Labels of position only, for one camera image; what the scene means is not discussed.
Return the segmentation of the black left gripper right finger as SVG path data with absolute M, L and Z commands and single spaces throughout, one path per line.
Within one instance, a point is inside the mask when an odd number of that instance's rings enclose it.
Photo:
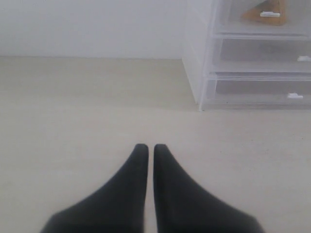
M 153 187 L 159 233 L 262 233 L 251 215 L 207 192 L 165 144 L 154 147 Z

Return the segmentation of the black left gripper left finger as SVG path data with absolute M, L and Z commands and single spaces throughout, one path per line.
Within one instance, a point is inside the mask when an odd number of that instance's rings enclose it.
M 118 172 L 79 203 L 54 214 L 43 233 L 142 233 L 149 149 L 135 145 Z

